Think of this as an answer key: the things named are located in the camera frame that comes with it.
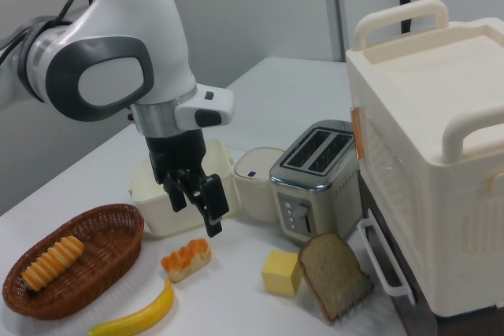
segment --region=striped bread roll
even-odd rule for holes
[[[84,244],[65,236],[32,263],[21,276],[27,289],[39,291],[66,271],[83,254]]]

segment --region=stainless steel toaster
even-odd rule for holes
[[[347,238],[361,219],[352,124],[309,127],[269,172],[282,230],[305,242],[324,232]]]

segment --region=table surface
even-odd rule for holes
[[[344,63],[266,58],[230,87],[235,93],[232,122],[204,130],[219,138],[237,161],[246,151],[268,146],[287,149],[319,120],[350,120],[350,86]],[[74,216],[96,206],[133,201],[128,182],[133,167],[146,159],[145,139],[134,125],[112,137],[0,216],[0,278],[40,239]],[[298,252],[280,225],[254,222],[239,212],[222,222],[223,231],[209,239],[212,261],[174,284],[176,301],[147,335],[404,335],[390,298],[380,286],[365,248],[354,232],[348,244],[375,290],[348,316],[327,323],[309,287],[302,281],[296,297],[265,291],[261,269],[269,253]],[[0,334],[85,335],[94,325],[148,305],[164,286],[160,260],[193,238],[197,227],[166,238],[146,229],[142,252],[133,267],[85,309],[64,319],[42,321],[20,316],[0,304]]]

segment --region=yellow banana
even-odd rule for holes
[[[173,304],[172,282],[167,279],[165,288],[157,298],[145,308],[131,315],[99,324],[92,328],[87,336],[132,336],[157,323]]]

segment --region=yellow butter block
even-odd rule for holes
[[[272,251],[261,273],[268,292],[295,297],[302,279],[297,253]]]

